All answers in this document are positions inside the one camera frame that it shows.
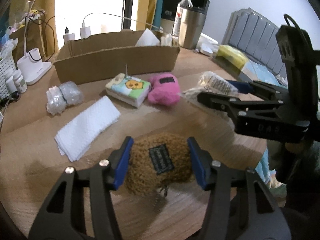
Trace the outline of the black smartphone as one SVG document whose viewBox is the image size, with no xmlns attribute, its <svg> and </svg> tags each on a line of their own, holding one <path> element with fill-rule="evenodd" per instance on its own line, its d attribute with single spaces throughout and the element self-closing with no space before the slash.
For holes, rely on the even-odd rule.
<svg viewBox="0 0 320 240">
<path fill-rule="evenodd" d="M 238 81 L 249 82 L 251 79 L 244 74 L 241 70 L 236 68 L 233 64 L 231 64 L 227 59 L 224 57 L 212 57 L 211 60 L 220 66 L 223 70 L 225 70 L 228 74 L 234 77 Z"/>
</svg>

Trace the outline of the white cloth towel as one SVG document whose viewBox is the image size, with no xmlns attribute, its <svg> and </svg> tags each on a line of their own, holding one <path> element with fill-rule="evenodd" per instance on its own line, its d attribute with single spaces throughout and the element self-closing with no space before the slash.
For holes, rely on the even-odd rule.
<svg viewBox="0 0 320 240">
<path fill-rule="evenodd" d="M 60 154 L 66 155 L 71 162 L 78 161 L 96 137 L 119 117 L 120 111 L 103 96 L 57 132 L 55 141 Z"/>
<path fill-rule="evenodd" d="M 148 46 L 158 46 L 160 45 L 160 40 L 156 35 L 149 29 L 145 29 L 141 37 L 136 42 L 136 47 L 148 47 Z"/>
</svg>

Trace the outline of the white computer mouse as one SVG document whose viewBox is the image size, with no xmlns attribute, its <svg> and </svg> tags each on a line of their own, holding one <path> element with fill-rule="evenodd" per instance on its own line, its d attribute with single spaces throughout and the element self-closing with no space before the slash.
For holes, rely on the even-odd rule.
<svg viewBox="0 0 320 240">
<path fill-rule="evenodd" d="M 202 43 L 200 45 L 200 53 L 206 56 L 213 54 L 213 46 L 210 43 Z"/>
</svg>

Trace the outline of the clear bag of items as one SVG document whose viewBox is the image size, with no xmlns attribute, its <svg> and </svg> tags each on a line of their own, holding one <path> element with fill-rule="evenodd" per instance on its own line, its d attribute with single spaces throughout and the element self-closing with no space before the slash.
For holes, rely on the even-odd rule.
<svg viewBox="0 0 320 240">
<path fill-rule="evenodd" d="M 207 71 L 200 74 L 197 84 L 180 93 L 180 96 L 191 103 L 197 102 L 201 92 L 209 92 L 227 96 L 237 96 L 238 89 L 227 80 L 214 72 Z"/>
</svg>

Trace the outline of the plastic water bottle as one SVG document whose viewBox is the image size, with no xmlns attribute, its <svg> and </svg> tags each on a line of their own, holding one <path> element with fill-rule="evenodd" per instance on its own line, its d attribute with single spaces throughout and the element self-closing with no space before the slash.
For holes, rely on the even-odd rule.
<svg viewBox="0 0 320 240">
<path fill-rule="evenodd" d="M 183 9 L 190 9 L 192 7 L 193 7 L 193 4 L 192 4 L 191 0 L 181 0 L 178 3 L 177 8 L 176 8 L 174 25 L 172 28 L 172 35 L 173 36 L 179 37 Z"/>
</svg>

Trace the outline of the black monitor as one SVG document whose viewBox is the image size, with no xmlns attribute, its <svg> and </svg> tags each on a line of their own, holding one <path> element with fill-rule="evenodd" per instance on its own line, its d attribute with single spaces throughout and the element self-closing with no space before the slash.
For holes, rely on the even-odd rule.
<svg viewBox="0 0 320 240">
<path fill-rule="evenodd" d="M 161 18 L 164 18 L 166 20 L 174 20 L 176 16 L 176 9 L 178 3 L 180 3 L 181 0 L 163 0 L 162 5 L 162 13 Z M 206 14 L 210 5 L 210 0 L 191 0 L 192 11 L 201 12 L 203 14 Z M 182 8 L 190 9 L 187 5 L 182 5 Z"/>
</svg>

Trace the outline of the steel travel tumbler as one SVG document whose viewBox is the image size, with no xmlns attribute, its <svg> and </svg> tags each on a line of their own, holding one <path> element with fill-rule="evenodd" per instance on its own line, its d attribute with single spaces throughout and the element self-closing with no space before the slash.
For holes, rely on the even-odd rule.
<svg viewBox="0 0 320 240">
<path fill-rule="evenodd" d="M 202 33 L 206 14 L 199 10 L 183 9 L 179 34 L 179 45 L 185 49 L 195 49 Z"/>
</svg>

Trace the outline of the brown plush pouch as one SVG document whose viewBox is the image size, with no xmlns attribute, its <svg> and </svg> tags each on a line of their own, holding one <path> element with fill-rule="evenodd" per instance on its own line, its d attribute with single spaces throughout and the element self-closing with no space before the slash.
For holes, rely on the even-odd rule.
<svg viewBox="0 0 320 240">
<path fill-rule="evenodd" d="M 135 141 L 130 150 L 125 186 L 131 194 L 153 196 L 153 210 L 165 206 L 171 184 L 194 180 L 187 138 L 160 133 Z"/>
</svg>

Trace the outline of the pink plush pouch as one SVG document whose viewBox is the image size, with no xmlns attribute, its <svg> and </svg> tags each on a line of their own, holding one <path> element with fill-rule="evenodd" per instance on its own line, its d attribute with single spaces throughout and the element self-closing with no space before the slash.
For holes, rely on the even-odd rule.
<svg viewBox="0 0 320 240">
<path fill-rule="evenodd" d="M 153 105 L 173 106 L 180 100 L 180 85 L 171 73 L 157 74 L 149 78 L 151 90 L 148 101 Z"/>
</svg>

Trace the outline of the brown cardboard box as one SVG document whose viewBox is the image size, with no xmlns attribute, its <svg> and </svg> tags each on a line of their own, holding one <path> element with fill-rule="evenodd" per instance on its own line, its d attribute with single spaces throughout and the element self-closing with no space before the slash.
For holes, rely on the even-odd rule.
<svg viewBox="0 0 320 240">
<path fill-rule="evenodd" d="M 80 85 L 111 79 L 123 72 L 139 75 L 172 71 L 179 46 L 138 47 L 142 35 L 142 31 L 123 30 L 68 41 L 54 62 L 60 82 Z"/>
</svg>

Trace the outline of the grey bed headboard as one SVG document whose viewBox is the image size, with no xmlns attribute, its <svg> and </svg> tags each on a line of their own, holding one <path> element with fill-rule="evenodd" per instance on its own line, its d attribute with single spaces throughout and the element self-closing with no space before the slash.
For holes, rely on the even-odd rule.
<svg viewBox="0 0 320 240">
<path fill-rule="evenodd" d="M 286 78 L 276 33 L 279 28 L 251 8 L 232 12 L 222 44 L 233 46 L 252 61 L 268 68 L 273 75 Z"/>
</svg>

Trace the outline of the bubble wrap bundle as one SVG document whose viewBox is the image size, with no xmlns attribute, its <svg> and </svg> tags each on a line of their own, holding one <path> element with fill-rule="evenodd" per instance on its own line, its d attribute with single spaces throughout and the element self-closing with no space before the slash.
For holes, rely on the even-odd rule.
<svg viewBox="0 0 320 240">
<path fill-rule="evenodd" d="M 53 116 L 61 114 L 69 106 L 81 104 L 84 100 L 82 91 L 73 81 L 50 87 L 46 91 L 46 96 L 46 110 Z"/>
</svg>

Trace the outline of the yellow curtain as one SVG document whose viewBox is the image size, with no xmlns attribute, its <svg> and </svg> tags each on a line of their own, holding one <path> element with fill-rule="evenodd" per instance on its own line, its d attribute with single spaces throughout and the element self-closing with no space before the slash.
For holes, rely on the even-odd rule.
<svg viewBox="0 0 320 240">
<path fill-rule="evenodd" d="M 138 0 L 136 30 L 151 28 L 157 0 Z"/>
</svg>

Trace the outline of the white desk lamp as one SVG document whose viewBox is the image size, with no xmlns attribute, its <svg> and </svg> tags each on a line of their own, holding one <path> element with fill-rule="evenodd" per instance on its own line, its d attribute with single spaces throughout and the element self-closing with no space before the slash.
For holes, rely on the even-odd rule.
<svg viewBox="0 0 320 240">
<path fill-rule="evenodd" d="M 39 81 L 52 67 L 51 63 L 44 63 L 41 57 L 39 57 L 39 59 L 32 59 L 33 52 L 35 52 L 35 55 L 40 56 L 38 48 L 32 49 L 30 54 L 27 51 L 27 33 L 31 20 L 30 18 L 32 18 L 30 13 L 35 1 L 36 0 L 31 0 L 31 2 L 28 2 L 28 10 L 24 17 L 23 56 L 17 61 L 17 68 L 22 72 L 27 85 L 37 83 L 37 81 Z"/>
</svg>

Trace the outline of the cartoon tissue pack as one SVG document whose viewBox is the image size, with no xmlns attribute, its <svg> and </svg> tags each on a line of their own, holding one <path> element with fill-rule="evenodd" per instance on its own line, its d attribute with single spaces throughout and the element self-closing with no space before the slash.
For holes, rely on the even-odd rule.
<svg viewBox="0 0 320 240">
<path fill-rule="evenodd" d="M 105 86 L 109 96 L 139 108 L 151 90 L 151 83 L 120 73 Z"/>
</svg>

